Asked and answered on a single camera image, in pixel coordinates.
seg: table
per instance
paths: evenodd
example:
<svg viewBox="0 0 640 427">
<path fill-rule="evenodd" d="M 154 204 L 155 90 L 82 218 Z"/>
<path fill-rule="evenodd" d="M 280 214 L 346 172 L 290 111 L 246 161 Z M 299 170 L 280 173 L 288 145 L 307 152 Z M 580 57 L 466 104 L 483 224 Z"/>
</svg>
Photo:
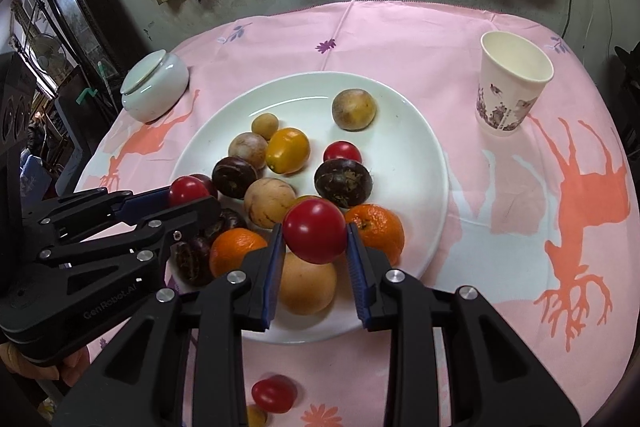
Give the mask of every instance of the table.
<svg viewBox="0 0 640 427">
<path fill-rule="evenodd" d="M 474 116 L 479 39 L 489 30 L 535 42 L 556 71 L 531 118 L 506 139 L 481 132 Z M 314 70 L 374 78 L 415 104 L 447 157 L 447 220 L 424 283 L 446 291 L 475 285 L 542 360 L 582 421 L 598 410 L 634 343 L 640 219 L 609 113 L 558 36 L 535 22 L 480 10 L 347 2 L 239 20 L 175 52 L 190 68 L 190 90 L 152 125 L 122 113 L 78 189 L 142 192 L 168 184 L 198 128 L 268 80 Z M 90 345 L 92 356 L 113 333 Z M 386 332 L 357 331 L 298 346 L 245 341 L 248 401 L 260 377 L 282 373 L 301 392 L 273 426 L 381 426 L 389 339 Z M 442 363 L 439 372 L 446 377 Z M 442 424 L 449 425 L 447 391 L 440 399 Z"/>
</svg>

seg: white paper cup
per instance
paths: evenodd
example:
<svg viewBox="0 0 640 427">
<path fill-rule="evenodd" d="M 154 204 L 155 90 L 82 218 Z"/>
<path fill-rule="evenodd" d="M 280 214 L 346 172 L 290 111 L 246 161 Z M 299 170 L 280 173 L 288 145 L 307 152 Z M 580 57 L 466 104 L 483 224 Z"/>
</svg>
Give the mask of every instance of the white paper cup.
<svg viewBox="0 0 640 427">
<path fill-rule="evenodd" d="M 509 136 L 553 78 L 554 67 L 544 51 L 513 33 L 487 32 L 480 43 L 476 117 L 484 130 Z"/>
</svg>

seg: orange flower print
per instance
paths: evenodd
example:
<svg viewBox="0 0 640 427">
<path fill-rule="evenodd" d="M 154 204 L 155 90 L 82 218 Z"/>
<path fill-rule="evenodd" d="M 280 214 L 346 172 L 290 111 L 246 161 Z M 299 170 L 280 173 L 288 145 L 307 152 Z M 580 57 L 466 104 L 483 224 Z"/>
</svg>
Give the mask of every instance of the orange flower print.
<svg viewBox="0 0 640 427">
<path fill-rule="evenodd" d="M 324 403 L 320 407 L 311 404 L 311 412 L 305 411 L 300 419 L 305 422 L 305 427 L 342 427 L 342 418 L 334 416 L 338 412 L 337 407 L 326 409 Z"/>
</svg>

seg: red cherry tomato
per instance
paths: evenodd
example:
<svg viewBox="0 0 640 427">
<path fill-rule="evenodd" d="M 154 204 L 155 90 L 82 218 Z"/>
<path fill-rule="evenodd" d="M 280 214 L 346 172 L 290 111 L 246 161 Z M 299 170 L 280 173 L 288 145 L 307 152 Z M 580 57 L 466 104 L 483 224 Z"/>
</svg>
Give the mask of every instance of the red cherry tomato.
<svg viewBox="0 0 640 427">
<path fill-rule="evenodd" d="M 251 396 L 263 411 L 282 414 L 293 407 L 298 397 L 298 388 L 289 378 L 275 375 L 254 383 Z"/>
<path fill-rule="evenodd" d="M 218 191 L 214 187 L 213 182 L 211 181 L 211 178 L 209 178 L 206 174 L 192 174 L 191 177 L 197 178 L 202 183 L 204 183 L 204 186 L 207 187 L 209 194 L 211 194 L 214 198 L 218 199 Z"/>
<path fill-rule="evenodd" d="M 204 183 L 193 176 L 180 176 L 169 187 L 169 206 L 189 203 L 210 196 Z"/>
<path fill-rule="evenodd" d="M 303 261 L 326 264 L 347 248 L 347 225 L 331 201 L 312 198 L 290 209 L 282 222 L 282 237 Z"/>
<path fill-rule="evenodd" d="M 322 161 L 335 160 L 336 158 L 347 158 L 348 160 L 354 160 L 358 163 L 362 163 L 362 154 L 358 151 L 358 148 L 353 143 L 339 141 L 333 142 L 329 147 L 324 150 Z"/>
</svg>

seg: plate rim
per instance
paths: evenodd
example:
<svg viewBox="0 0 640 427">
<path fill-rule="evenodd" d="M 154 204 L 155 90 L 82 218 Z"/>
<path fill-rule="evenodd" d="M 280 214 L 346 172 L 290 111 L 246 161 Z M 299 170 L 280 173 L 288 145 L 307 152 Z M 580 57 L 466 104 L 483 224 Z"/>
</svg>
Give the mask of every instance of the plate rim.
<svg viewBox="0 0 640 427">
<path fill-rule="evenodd" d="M 429 130 L 429 132 L 431 133 L 431 136 L 433 136 L 437 149 L 438 149 L 438 163 L 440 165 L 440 170 L 444 173 L 444 183 L 443 183 L 443 190 L 441 191 L 440 197 L 441 197 L 441 202 L 442 202 L 442 206 L 444 207 L 444 212 L 442 213 L 441 217 L 440 217 L 440 222 L 438 223 L 437 227 L 436 227 L 436 237 L 437 237 L 437 241 L 434 241 L 433 246 L 431 247 L 432 251 L 428 251 L 428 255 L 427 257 L 429 257 L 429 262 L 425 265 L 424 270 L 422 271 L 422 273 L 420 273 L 420 275 L 417 276 L 412 276 L 415 277 L 416 279 L 419 279 L 427 272 L 427 269 L 429 267 L 429 265 L 433 262 L 433 258 L 436 255 L 436 252 L 438 250 L 438 247 L 440 245 L 440 241 L 442 240 L 442 231 L 444 230 L 444 224 L 447 220 L 447 211 L 449 208 L 449 189 L 450 189 L 450 180 L 449 180 L 449 166 L 447 165 L 447 160 L 444 154 L 444 150 L 442 149 L 442 145 L 440 143 L 440 140 L 438 140 L 438 136 L 435 134 L 433 128 L 431 127 L 431 125 L 429 124 L 428 120 L 424 117 L 424 115 L 420 112 L 420 110 L 415 107 L 415 105 L 411 102 L 411 100 L 409 100 L 407 97 L 405 97 L 402 93 L 400 93 L 399 91 L 395 90 L 393 87 L 391 86 L 387 86 L 386 84 L 384 84 L 383 82 L 379 82 L 378 80 L 374 80 L 373 78 L 369 78 L 368 76 L 363 76 L 361 74 L 356 74 L 356 73 L 348 73 L 346 71 L 303 71 L 301 73 L 292 73 L 292 74 L 286 74 L 284 76 L 280 76 L 278 78 L 274 78 L 273 80 L 268 80 L 267 82 L 264 82 L 262 84 L 258 84 L 258 86 L 252 87 L 249 90 L 246 90 L 244 92 L 242 92 L 241 94 L 239 94 L 238 96 L 236 96 L 235 98 L 233 98 L 232 100 L 230 100 L 229 102 L 225 103 L 225 105 L 223 105 L 222 107 L 219 108 L 219 110 L 217 110 L 214 114 L 212 114 L 206 122 L 204 122 L 200 128 L 196 131 L 196 133 L 191 137 L 191 139 L 187 142 L 187 144 L 184 146 L 184 149 L 182 149 L 182 152 L 180 153 L 180 156 L 178 156 L 178 159 L 175 161 L 175 165 L 174 168 L 172 169 L 168 184 L 170 185 L 172 183 L 172 181 L 175 179 L 175 171 L 177 169 L 178 164 L 180 163 L 180 161 L 182 160 L 182 157 L 184 156 L 185 151 L 189 148 L 191 142 L 193 142 L 198 135 L 203 132 L 203 129 L 207 126 L 207 124 L 209 123 L 210 120 L 212 120 L 212 118 L 214 118 L 218 113 L 220 113 L 222 110 L 226 109 L 229 105 L 235 103 L 237 100 L 239 100 L 240 98 L 249 95 L 249 93 L 253 92 L 254 90 L 263 88 L 269 84 L 273 84 L 275 82 L 279 82 L 281 80 L 285 80 L 288 78 L 292 78 L 295 76 L 307 76 L 310 74 L 340 74 L 340 75 L 347 75 L 347 76 L 354 76 L 357 77 L 361 80 L 367 81 L 367 82 L 372 82 L 374 84 L 380 84 L 380 86 L 382 86 L 384 89 L 388 89 L 391 92 L 395 93 L 396 95 L 398 95 L 400 97 L 401 100 L 403 100 L 405 103 L 407 103 L 422 119 L 422 121 L 424 122 L 424 124 L 426 125 L 427 129 Z M 173 271 L 171 272 L 174 279 L 176 279 L 177 277 L 179 277 L 177 274 L 175 274 Z M 358 329 L 360 322 L 357 321 L 354 323 L 354 325 L 352 327 L 349 327 L 348 329 L 345 329 L 343 331 L 340 331 L 338 333 L 331 333 L 331 334 L 326 334 L 326 335 L 319 335 L 318 337 L 315 337 L 313 339 L 309 339 L 309 340 L 304 340 L 304 341 L 300 341 L 300 340 L 292 340 L 292 341 L 270 341 L 269 339 L 265 338 L 263 336 L 263 333 L 260 333 L 258 331 L 247 331 L 247 330 L 242 330 L 242 337 L 246 340 L 251 340 L 251 341 L 256 341 L 256 342 L 260 342 L 260 343 L 265 343 L 265 344 L 276 344 L 276 345 L 297 345 L 297 344 L 309 344 L 309 343 L 314 343 L 314 342 L 321 342 L 321 341 L 326 341 L 335 337 L 339 337 L 340 335 L 344 335 L 345 333 L 350 333 L 351 331 L 355 331 Z"/>
</svg>

